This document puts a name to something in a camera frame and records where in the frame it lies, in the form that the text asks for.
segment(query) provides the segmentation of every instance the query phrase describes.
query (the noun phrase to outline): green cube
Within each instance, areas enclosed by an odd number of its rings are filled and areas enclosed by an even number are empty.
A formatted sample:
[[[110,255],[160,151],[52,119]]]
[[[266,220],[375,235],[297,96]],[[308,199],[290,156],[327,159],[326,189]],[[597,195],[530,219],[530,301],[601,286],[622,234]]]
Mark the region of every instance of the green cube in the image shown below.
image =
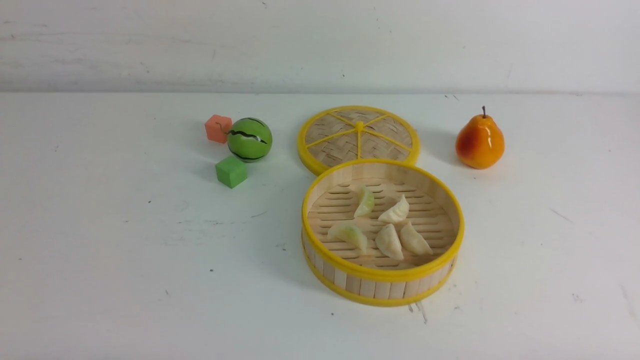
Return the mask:
[[[230,155],[216,164],[216,174],[219,182],[233,189],[246,180],[246,164]]]

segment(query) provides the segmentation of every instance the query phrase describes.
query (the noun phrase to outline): black stripe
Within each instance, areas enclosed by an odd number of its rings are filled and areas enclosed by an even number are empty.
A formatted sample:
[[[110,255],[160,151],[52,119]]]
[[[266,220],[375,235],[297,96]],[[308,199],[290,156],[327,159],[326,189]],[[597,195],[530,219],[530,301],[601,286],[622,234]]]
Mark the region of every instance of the black stripe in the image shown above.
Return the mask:
[[[245,158],[244,156],[240,156],[240,155],[234,153],[233,151],[231,151],[231,153],[233,155],[236,155],[238,158],[241,158],[242,160],[259,160],[259,159],[262,159],[265,156],[265,155],[262,155],[262,156],[260,156],[258,158]]]
[[[245,133],[244,131],[240,131],[240,130],[230,130],[230,131],[229,131],[229,134],[230,134],[230,135],[242,135],[242,136],[244,136],[245,138],[252,138],[252,139],[255,139],[256,141],[259,141],[259,142],[261,142],[261,143],[267,143],[266,141],[264,141],[263,139],[259,138],[259,137],[258,137],[258,136],[256,136],[256,135],[253,135],[253,134],[247,134],[247,133]]]
[[[251,120],[251,121],[255,121],[255,122],[257,122],[258,124],[260,124],[260,125],[262,125],[262,126],[264,126],[264,127],[267,127],[267,125],[265,125],[265,124],[264,124],[261,120],[259,120],[259,119],[255,119],[255,118],[253,118],[253,117],[248,117],[247,119],[249,119],[249,120]]]

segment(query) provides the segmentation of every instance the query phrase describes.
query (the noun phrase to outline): woven bamboo lid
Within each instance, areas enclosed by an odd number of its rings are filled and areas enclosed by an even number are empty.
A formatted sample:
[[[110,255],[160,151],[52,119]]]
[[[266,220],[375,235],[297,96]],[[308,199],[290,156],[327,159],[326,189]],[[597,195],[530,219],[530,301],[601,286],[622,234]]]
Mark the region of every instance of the woven bamboo lid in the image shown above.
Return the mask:
[[[311,117],[300,129],[298,154],[315,175],[356,159],[389,159],[414,165],[420,140],[399,116],[368,106],[341,106]]]

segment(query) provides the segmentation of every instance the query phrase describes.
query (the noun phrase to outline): foam block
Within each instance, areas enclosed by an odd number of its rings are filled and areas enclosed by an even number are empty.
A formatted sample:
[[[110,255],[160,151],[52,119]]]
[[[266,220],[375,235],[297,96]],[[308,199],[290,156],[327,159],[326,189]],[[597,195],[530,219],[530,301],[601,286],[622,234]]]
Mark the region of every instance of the foam block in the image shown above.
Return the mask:
[[[246,180],[246,164],[237,157],[230,155],[216,164],[218,181],[230,188],[235,188]]]
[[[204,123],[204,128],[207,131],[207,139],[226,143],[227,133],[231,130],[231,118],[213,115],[211,119]]]

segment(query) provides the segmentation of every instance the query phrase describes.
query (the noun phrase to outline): bamboo steamer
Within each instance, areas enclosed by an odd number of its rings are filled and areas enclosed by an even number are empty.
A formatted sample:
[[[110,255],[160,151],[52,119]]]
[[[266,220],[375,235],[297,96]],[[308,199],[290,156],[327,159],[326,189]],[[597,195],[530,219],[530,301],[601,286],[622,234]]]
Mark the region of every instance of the bamboo steamer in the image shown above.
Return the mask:
[[[420,153],[415,130],[402,118],[368,106],[322,111],[300,129],[298,154],[315,175],[351,160],[388,159],[414,165]]]
[[[374,193],[375,207],[353,219],[361,184]],[[378,250],[374,239],[385,225],[378,216],[401,194],[410,204],[408,220],[433,255],[403,249],[404,259],[397,261]],[[367,236],[367,254],[327,238],[333,224],[346,220]],[[339,295],[373,306],[407,305],[437,291],[455,267],[465,228],[458,201],[440,180],[413,165],[379,159],[353,160],[322,173],[303,201],[302,224],[304,255],[316,277]]]

